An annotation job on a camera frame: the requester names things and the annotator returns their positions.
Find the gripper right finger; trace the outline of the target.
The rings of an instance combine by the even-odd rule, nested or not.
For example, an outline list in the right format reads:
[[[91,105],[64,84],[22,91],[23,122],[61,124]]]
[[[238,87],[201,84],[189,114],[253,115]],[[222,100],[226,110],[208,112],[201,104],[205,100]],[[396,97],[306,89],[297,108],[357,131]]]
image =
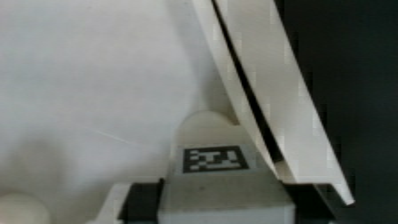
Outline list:
[[[295,204],[295,224],[331,224],[336,221],[331,185],[285,183],[283,187]]]

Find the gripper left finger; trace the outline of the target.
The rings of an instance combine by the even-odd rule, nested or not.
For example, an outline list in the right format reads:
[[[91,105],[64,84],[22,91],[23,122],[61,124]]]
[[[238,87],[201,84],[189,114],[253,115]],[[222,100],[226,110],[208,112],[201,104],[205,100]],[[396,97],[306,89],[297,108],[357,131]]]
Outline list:
[[[98,215],[86,224],[160,224],[164,184],[162,178],[118,183],[110,188]]]

